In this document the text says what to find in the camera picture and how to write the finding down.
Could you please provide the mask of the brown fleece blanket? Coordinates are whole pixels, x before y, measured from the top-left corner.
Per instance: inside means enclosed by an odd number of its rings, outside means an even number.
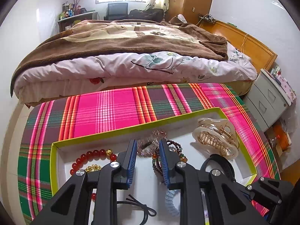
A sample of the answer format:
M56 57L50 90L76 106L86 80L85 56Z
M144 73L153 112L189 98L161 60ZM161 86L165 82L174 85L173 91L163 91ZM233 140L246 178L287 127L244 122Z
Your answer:
M227 40L176 17L169 22L143 19L84 20L58 33L29 53L11 78L10 94L18 76L30 68L61 60L114 53L171 51L183 56L228 60Z

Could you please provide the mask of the yellow-green shallow box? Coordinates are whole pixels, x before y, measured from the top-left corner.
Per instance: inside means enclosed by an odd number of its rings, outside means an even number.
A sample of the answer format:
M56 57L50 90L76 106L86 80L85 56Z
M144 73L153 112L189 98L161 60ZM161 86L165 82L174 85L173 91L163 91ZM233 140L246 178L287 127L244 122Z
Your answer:
M167 139L179 143L188 163L196 169L200 169L202 163L209 157L209 153L196 145L192 132L198 127L197 120L203 117L227 118L220 108L211 108L133 127L52 143L50 153L52 195L71 177L72 164L80 155L95 149L111 149L117 155L126 151L131 139L139 140L149 137L154 130L164 131ZM246 186L254 181L257 170L238 134L237 137L239 154L237 158L229 162L234 168L236 181ZM124 201L128 194L131 194L138 201L154 208L157 215L150 217L146 224L179 224L179 217L171 215L165 206L166 192L167 188L163 184L161 176L154 173L152 159L137 156L133 183L129 190L117 191L117 200ZM119 204L117 207L118 224L140 224L142 221L143 212L138 211L137 208L125 204Z

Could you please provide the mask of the black office chair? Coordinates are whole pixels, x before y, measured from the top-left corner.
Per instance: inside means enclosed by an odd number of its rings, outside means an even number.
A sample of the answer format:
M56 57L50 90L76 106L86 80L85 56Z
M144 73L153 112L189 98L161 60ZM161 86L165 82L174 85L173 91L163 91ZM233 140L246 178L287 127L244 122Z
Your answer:
M120 20L128 18L128 3L109 3L104 20Z

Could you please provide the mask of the wooden headboard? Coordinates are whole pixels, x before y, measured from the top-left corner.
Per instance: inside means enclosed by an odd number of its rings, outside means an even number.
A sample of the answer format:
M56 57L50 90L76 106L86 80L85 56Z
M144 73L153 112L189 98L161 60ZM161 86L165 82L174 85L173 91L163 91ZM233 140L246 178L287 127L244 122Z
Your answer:
M211 34L225 37L236 49L248 55L258 73L261 69L269 70L278 56L258 39L227 23L202 21L200 27Z

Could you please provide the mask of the black wristband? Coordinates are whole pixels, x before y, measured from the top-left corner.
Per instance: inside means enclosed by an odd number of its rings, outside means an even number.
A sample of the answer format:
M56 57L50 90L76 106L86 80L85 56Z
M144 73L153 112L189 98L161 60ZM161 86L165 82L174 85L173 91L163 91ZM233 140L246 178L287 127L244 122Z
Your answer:
M224 171L225 176L232 182L236 182L235 179L235 172L234 168L232 167L231 163L223 156L218 155L218 154L211 154L208 159L204 161L202 164L200 170L201 171L206 171L206 167L209 164L210 161L216 162L218 165L221 166L221 168Z

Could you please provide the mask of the dark clothes pile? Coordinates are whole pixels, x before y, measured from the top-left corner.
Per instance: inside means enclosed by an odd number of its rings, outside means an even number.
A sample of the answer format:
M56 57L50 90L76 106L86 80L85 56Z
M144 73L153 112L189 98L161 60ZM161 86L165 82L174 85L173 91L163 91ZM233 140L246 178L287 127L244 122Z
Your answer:
M153 8L147 10L134 9L130 11L128 18L161 22L164 20L164 10L160 8Z

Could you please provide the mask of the cluttered desk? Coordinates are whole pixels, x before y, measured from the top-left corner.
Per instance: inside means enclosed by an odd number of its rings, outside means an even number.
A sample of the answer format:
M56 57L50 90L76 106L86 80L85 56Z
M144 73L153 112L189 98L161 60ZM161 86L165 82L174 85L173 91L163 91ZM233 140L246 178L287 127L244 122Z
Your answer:
M59 31L63 32L81 21L97 18L98 13L95 10L88 11L86 8L75 6L73 3L63 3L62 12L58 15L57 23Z

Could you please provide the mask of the beige gold hair claw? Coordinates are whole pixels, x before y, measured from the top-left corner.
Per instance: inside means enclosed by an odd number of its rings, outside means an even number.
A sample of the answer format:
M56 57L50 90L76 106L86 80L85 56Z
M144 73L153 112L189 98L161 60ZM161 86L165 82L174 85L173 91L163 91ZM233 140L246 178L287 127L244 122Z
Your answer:
M228 160L239 154L236 129L227 119L199 118L198 127L192 133L196 143L210 154L218 154Z

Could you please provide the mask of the pink plaid tablecloth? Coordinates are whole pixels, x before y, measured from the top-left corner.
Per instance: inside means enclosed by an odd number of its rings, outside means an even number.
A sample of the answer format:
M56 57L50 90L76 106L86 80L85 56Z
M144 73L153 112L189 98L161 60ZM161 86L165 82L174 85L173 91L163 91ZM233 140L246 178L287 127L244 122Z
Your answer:
M18 159L18 190L24 221L30 224L51 199L53 142L117 130L218 107L233 123L259 176L279 179L270 145L249 109L225 84L139 86L76 95L40 104L31 111Z

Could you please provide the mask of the grey drawer cabinet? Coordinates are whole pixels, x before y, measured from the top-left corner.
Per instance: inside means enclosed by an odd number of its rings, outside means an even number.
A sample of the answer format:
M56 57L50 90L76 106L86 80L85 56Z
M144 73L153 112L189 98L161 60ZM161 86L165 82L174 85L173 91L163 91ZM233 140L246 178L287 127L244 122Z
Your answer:
M261 69L243 101L265 132L296 101L296 95L285 78Z

